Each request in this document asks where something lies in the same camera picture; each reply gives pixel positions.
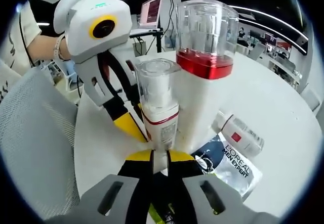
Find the clear plastic lid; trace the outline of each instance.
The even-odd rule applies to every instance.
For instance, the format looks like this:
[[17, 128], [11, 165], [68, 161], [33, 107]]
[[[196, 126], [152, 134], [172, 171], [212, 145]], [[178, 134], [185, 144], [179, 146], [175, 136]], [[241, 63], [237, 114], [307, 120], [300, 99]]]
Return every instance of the clear plastic lid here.
[[177, 6], [176, 35], [177, 63], [183, 69], [207, 79], [230, 74], [238, 38], [233, 8], [216, 0], [182, 2]]
[[142, 105], [164, 108], [173, 104], [174, 76], [181, 68], [173, 61], [153, 59], [135, 65]]

